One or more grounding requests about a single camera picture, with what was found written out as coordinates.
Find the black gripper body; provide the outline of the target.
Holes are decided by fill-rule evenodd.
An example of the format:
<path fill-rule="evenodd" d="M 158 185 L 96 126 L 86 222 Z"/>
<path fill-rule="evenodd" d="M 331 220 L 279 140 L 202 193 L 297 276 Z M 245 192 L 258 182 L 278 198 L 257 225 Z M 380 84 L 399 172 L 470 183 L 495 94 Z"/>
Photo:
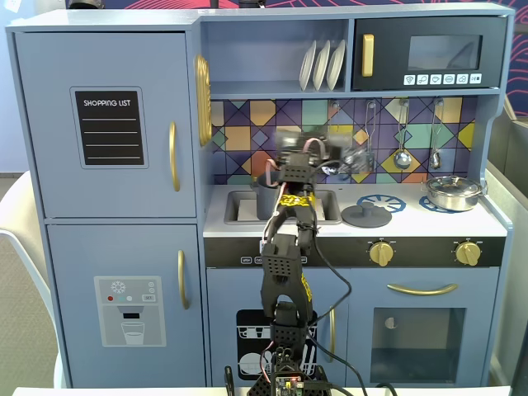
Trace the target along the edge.
<path fill-rule="evenodd" d="M 321 172 L 359 170 L 359 146 L 352 134 L 328 134 L 316 140 L 315 163 Z"/>

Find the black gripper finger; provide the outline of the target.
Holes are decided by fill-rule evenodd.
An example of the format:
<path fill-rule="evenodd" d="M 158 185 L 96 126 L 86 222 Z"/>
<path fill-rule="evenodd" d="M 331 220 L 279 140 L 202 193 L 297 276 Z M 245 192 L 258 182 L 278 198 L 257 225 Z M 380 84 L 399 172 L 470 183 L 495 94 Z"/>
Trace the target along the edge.
<path fill-rule="evenodd" d="M 374 171 L 373 158 L 360 158 L 346 165 L 346 173 L 371 173 Z"/>
<path fill-rule="evenodd" d="M 373 159 L 374 152 L 368 144 L 349 147 L 346 152 L 347 159 Z"/>

